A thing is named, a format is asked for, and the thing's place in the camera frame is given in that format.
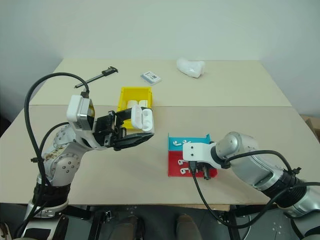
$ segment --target yellow tray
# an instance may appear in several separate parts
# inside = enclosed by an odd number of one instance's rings
[[[127,103],[129,100],[147,100],[148,108],[152,106],[152,88],[150,86],[124,86],[121,88],[121,95],[117,107],[117,112],[127,109]],[[125,120],[123,127],[126,129],[134,129],[131,125],[131,120]]]

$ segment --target white wall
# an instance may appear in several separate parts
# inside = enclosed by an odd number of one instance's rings
[[[318,0],[6,0],[0,8],[1,88],[22,94],[63,57],[261,60],[300,113],[320,117]],[[16,58],[41,63],[23,88],[27,68]]]

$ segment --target beige table surface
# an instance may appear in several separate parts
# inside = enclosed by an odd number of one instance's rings
[[[152,87],[153,106],[291,107],[259,61],[206,61],[205,64],[205,73],[198,79],[181,73],[173,60],[66,58],[54,72],[73,73],[88,80],[109,66],[116,67],[119,73],[89,83],[94,105],[117,106],[121,87],[149,86],[140,75],[152,71],[162,78]],[[68,105],[71,95],[83,89],[74,88],[78,83],[70,77],[50,79],[31,104]]]
[[[96,106],[102,116],[115,106]],[[30,107],[38,142],[53,125],[66,121],[66,105]],[[230,131],[253,136],[260,149],[282,153],[300,178],[320,181],[320,144],[292,107],[161,107],[153,108],[155,135],[121,151],[107,149],[84,155],[69,194],[70,204],[201,204],[192,178],[168,177],[168,133],[171,136],[220,140]],[[0,202],[27,203],[33,194],[38,168],[21,112],[0,139]],[[261,192],[219,170],[211,180],[199,179],[210,204],[263,204]]]

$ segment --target person's leg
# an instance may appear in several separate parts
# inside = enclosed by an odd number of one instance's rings
[[[201,234],[195,222],[189,215],[181,215],[176,222],[177,240],[202,240]]]
[[[143,239],[145,224],[142,218],[128,216],[121,220],[112,231],[109,240]]]

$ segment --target black tool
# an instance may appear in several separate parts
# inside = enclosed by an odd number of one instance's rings
[[[88,84],[88,83],[93,82],[94,80],[97,80],[99,78],[102,78],[102,77],[105,77],[105,76],[108,76],[110,74],[117,73],[117,72],[118,72],[118,69],[116,69],[113,66],[110,66],[107,70],[102,71],[100,75],[94,76],[93,78],[90,78],[89,80],[87,80],[85,82]],[[84,85],[83,83],[79,83],[79,84],[75,85],[74,88],[77,89],[83,85]]]

